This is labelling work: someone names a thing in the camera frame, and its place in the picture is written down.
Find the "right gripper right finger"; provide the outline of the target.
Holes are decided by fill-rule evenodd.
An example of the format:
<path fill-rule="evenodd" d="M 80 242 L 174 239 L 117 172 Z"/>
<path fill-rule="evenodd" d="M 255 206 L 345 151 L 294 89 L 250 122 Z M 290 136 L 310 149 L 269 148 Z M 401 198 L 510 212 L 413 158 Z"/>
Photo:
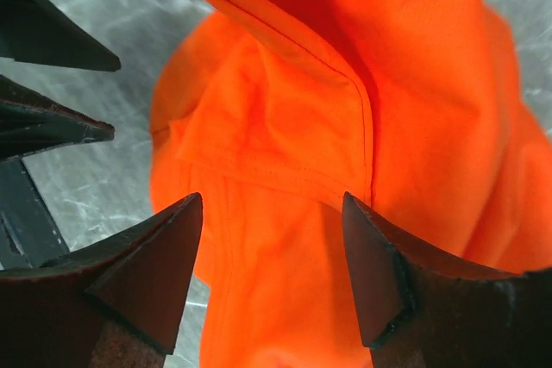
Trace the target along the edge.
<path fill-rule="evenodd" d="M 550 270 L 512 274 L 461 259 L 351 194 L 342 235 L 374 366 L 550 366 Z"/>

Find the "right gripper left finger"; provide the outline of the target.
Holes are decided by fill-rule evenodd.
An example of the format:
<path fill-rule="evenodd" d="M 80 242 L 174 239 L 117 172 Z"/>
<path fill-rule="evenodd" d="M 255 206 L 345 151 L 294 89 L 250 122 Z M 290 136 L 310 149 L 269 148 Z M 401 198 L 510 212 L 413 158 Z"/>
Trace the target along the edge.
<path fill-rule="evenodd" d="M 203 224 L 193 193 L 131 228 L 1 274 L 4 367 L 161 367 L 173 354 Z"/>

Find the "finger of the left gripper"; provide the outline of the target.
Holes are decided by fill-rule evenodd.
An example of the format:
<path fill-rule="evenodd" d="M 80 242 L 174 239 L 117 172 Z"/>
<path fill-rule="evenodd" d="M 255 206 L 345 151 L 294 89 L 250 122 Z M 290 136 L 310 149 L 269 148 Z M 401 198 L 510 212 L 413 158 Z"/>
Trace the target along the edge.
<path fill-rule="evenodd" d="M 99 72 L 121 69 L 113 52 L 49 0 L 1 0 L 1 56 Z"/>

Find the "orange t-shirt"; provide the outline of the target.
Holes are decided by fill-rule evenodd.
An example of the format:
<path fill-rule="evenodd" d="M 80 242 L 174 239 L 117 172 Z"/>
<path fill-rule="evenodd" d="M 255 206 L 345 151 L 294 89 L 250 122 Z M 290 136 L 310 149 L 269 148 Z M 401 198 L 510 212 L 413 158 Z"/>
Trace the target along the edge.
<path fill-rule="evenodd" d="M 204 199 L 203 367 L 368 367 L 345 193 L 465 259 L 551 263 L 551 145 L 484 0 L 206 0 L 155 88 L 151 197 Z"/>

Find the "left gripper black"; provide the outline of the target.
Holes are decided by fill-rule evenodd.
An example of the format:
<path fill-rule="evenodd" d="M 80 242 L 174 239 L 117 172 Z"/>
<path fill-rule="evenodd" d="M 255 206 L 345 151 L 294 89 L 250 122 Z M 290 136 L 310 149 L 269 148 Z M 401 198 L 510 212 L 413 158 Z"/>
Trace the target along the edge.
<path fill-rule="evenodd" d="M 111 141 L 115 128 L 1 77 L 1 267 L 38 267 L 69 253 L 41 193 L 19 158 Z"/>

